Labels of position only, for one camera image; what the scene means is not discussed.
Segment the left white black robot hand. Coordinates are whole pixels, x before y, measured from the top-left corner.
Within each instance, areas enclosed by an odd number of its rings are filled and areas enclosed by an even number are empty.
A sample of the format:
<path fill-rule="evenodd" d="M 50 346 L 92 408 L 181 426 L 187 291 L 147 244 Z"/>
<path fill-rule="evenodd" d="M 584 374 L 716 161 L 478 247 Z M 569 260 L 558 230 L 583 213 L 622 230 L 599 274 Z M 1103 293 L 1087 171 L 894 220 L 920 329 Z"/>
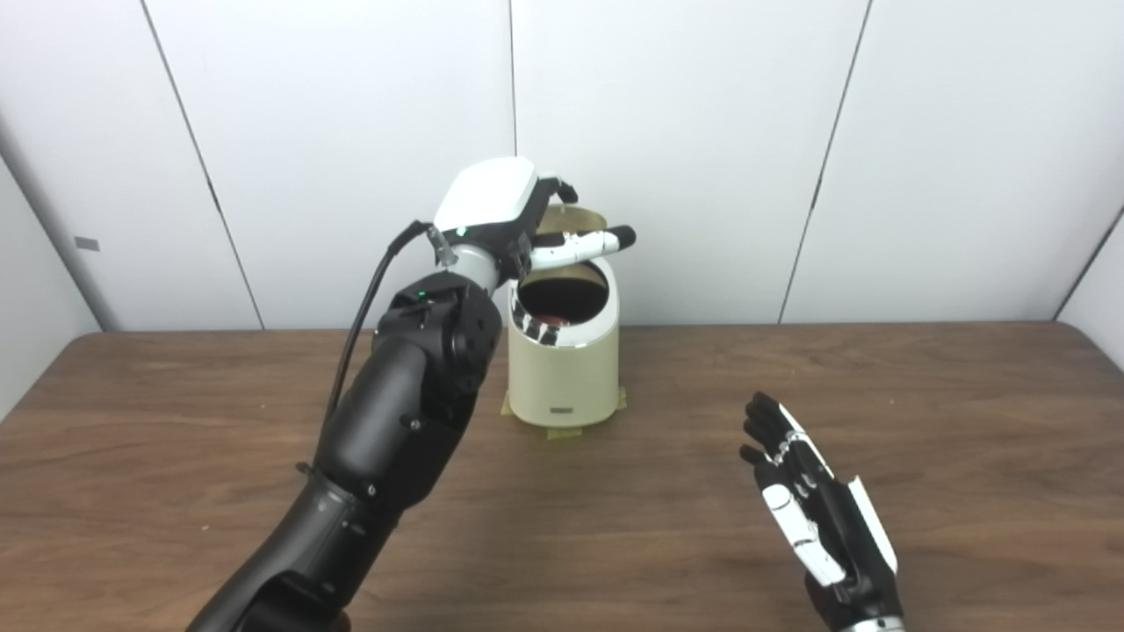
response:
<path fill-rule="evenodd" d="M 542 175 L 525 157 L 462 169 L 429 229 L 437 267 L 493 291 L 531 272 L 614 255 L 636 243 L 629 226 L 538 233 L 553 198 L 577 204 L 579 196 L 562 177 Z"/>

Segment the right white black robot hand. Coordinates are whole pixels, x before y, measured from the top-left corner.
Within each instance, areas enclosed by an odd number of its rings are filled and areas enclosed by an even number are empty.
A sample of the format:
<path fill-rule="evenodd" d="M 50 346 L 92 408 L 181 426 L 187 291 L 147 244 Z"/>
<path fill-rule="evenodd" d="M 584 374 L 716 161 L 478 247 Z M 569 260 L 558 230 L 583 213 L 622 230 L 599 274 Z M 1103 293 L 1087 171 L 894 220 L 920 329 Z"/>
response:
<path fill-rule="evenodd" d="M 754 392 L 743 424 L 767 509 L 804 567 L 804 589 L 830 631 L 904 631 L 898 561 L 859 477 L 840 480 L 785 405 Z"/>

